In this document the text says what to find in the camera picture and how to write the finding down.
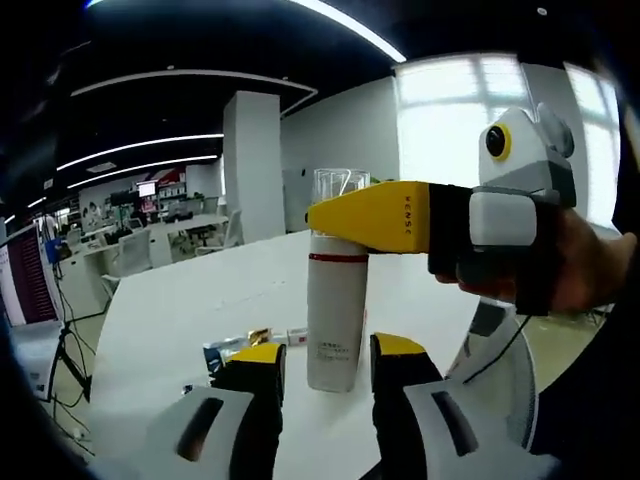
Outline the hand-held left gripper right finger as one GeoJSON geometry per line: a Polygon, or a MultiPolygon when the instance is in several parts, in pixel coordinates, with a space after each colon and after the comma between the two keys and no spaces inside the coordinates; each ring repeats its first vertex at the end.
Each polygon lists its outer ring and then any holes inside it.
{"type": "Polygon", "coordinates": [[[373,423],[385,479],[521,479],[523,450],[480,395],[446,380],[425,348],[370,336],[373,423]]]}

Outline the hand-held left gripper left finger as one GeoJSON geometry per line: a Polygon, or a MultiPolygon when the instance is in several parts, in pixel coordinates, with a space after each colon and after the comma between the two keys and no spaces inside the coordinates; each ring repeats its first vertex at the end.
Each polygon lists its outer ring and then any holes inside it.
{"type": "Polygon", "coordinates": [[[147,429],[145,479],[271,479],[287,347],[264,343],[229,358],[213,384],[195,387],[147,429]]]}

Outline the person's right hand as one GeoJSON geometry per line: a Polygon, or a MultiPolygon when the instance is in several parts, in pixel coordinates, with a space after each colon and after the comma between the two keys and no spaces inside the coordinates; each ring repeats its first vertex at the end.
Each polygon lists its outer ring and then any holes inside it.
{"type": "Polygon", "coordinates": [[[637,235],[602,239],[572,209],[559,211],[556,224],[560,267],[550,311],[574,314],[616,302],[636,253],[637,235]]]}

